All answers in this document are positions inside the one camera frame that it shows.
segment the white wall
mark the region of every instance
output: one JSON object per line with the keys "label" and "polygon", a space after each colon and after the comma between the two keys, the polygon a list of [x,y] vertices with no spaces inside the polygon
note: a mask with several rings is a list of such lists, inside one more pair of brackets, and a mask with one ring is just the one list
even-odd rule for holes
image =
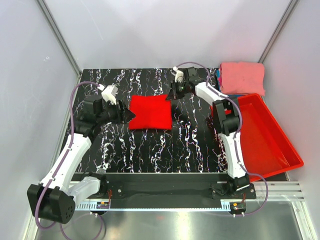
{"label": "white wall", "polygon": [[320,1],[297,5],[265,65],[266,103],[297,149],[304,166],[299,180],[320,237]]}
{"label": "white wall", "polygon": [[0,46],[0,232],[20,240],[77,78],[35,0],[0,1]]}
{"label": "white wall", "polygon": [[289,0],[45,0],[80,68],[259,60]]}

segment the folded pink towel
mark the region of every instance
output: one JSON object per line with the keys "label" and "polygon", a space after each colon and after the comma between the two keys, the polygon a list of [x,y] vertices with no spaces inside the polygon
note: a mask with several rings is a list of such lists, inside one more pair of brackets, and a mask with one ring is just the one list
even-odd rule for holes
{"label": "folded pink towel", "polygon": [[223,62],[220,68],[222,93],[265,95],[265,67],[262,63]]}

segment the red tray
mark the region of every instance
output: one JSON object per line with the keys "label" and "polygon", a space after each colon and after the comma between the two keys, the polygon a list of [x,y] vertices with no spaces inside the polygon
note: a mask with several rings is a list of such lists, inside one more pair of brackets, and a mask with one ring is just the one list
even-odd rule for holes
{"label": "red tray", "polygon": [[[243,118],[241,149],[246,169],[264,178],[302,167],[304,162],[258,94],[238,98]],[[250,177],[250,181],[259,180]]]}

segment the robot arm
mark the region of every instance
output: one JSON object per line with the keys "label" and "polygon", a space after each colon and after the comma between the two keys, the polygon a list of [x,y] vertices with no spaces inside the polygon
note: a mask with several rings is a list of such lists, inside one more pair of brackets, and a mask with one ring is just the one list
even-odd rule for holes
{"label": "robot arm", "polygon": [[52,180],[52,175],[57,169],[59,170],[42,199],[39,218],[66,224],[71,219],[75,206],[80,202],[93,194],[106,193],[108,188],[106,177],[97,173],[85,177],[70,188],[69,185],[77,166],[100,133],[102,125],[125,124],[135,117],[121,100],[116,101],[116,92],[117,88],[111,85],[101,95],[89,95],[83,101],[82,110],[75,121],[72,146],[69,149],[71,141],[71,135],[69,135],[65,147],[50,172],[38,185],[31,184],[27,190],[33,216],[35,216],[36,205],[44,186]]}
{"label": "robot arm", "polygon": [[[230,193],[244,189],[250,185],[248,174],[240,165],[245,168],[241,144],[240,132],[234,137],[237,131],[240,120],[239,113],[236,108],[225,99],[229,97],[218,91],[212,91],[210,85],[200,79],[194,67],[184,69],[183,72],[176,67],[173,69],[176,72],[175,80],[171,83],[171,90],[167,96],[167,100],[181,99],[187,93],[193,93],[196,96],[204,99],[213,110],[213,125],[222,139],[228,165],[227,173],[230,177],[227,189]],[[232,100],[239,106],[238,100]]]}

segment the black marble tabletop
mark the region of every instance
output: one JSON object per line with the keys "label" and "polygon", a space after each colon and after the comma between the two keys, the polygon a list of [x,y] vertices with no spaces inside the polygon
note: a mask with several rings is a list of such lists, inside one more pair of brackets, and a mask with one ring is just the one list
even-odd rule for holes
{"label": "black marble tabletop", "polygon": [[[210,82],[217,85],[215,68],[209,68]],[[207,72],[198,68],[203,79]],[[174,76],[169,69],[85,69],[81,82],[116,85],[116,98],[127,106],[133,95],[157,96],[169,93]],[[95,86],[78,89],[74,117],[87,95],[98,94]],[[77,172],[109,173],[205,173],[227,169],[222,140],[211,124],[210,106],[197,96],[171,102],[172,130],[129,130],[128,124],[105,125],[77,167]],[[65,136],[70,132],[68,127]]]}

